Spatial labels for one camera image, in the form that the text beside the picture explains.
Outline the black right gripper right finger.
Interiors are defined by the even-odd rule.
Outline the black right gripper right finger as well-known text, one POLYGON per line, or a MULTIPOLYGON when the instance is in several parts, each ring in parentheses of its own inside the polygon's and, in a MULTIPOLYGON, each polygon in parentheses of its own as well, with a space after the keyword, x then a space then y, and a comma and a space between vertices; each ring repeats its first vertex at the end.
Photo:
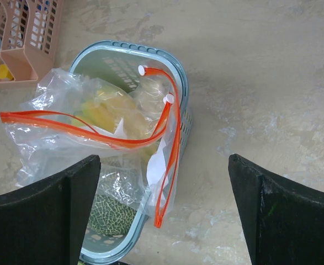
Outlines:
POLYGON ((324 264, 324 192, 238 154, 228 171, 252 264, 324 264))

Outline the green netted melon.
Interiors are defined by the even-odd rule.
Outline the green netted melon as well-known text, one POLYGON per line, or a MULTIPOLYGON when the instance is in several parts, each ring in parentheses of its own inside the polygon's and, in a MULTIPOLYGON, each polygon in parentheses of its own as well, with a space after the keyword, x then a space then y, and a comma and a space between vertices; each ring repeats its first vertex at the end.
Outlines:
POLYGON ((102 163, 87 227, 107 236, 126 235, 143 195, 139 177, 135 168, 102 163))

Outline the clear zip bag orange zipper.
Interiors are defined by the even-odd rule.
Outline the clear zip bag orange zipper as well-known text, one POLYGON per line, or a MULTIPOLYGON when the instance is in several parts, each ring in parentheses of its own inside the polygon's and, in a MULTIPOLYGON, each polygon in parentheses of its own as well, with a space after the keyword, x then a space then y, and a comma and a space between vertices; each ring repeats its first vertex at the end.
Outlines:
MULTIPOLYGON (((142 139, 128 139, 122 121, 114 134, 89 124, 83 127, 71 124, 70 119, 75 118, 74 112, 81 108, 81 103, 103 85, 117 87, 100 78, 54 68, 38 83, 35 98, 25 102, 21 111, 0 113, 2 123, 22 154, 19 185, 25 186, 43 174, 39 163, 45 157, 64 157, 68 163, 74 163, 88 155, 105 158, 139 153, 149 159, 155 154, 160 139, 146 147, 131 149, 126 144, 128 140, 142 139)), ((140 76, 137 89, 126 93, 147 117, 159 122, 163 99, 172 92, 165 76, 153 75, 140 76)))

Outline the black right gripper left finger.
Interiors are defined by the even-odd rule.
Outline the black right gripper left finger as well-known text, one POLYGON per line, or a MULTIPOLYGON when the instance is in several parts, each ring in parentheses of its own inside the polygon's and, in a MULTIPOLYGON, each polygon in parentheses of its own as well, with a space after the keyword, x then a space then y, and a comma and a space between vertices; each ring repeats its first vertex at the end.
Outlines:
POLYGON ((90 155, 0 195, 0 264, 77 264, 99 174, 90 155))

